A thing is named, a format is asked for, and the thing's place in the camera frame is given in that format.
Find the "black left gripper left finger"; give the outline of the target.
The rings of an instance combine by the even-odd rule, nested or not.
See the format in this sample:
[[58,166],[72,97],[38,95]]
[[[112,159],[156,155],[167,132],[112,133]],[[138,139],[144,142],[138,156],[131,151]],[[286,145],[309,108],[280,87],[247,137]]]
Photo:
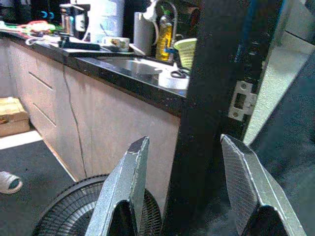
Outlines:
[[105,180],[85,235],[136,236],[140,230],[150,139],[133,142]]

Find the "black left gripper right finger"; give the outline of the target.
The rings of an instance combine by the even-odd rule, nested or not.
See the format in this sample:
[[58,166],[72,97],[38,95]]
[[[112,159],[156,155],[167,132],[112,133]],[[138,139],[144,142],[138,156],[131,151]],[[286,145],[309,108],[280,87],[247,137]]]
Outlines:
[[226,187],[240,236],[304,236],[285,192],[241,141],[222,134]]

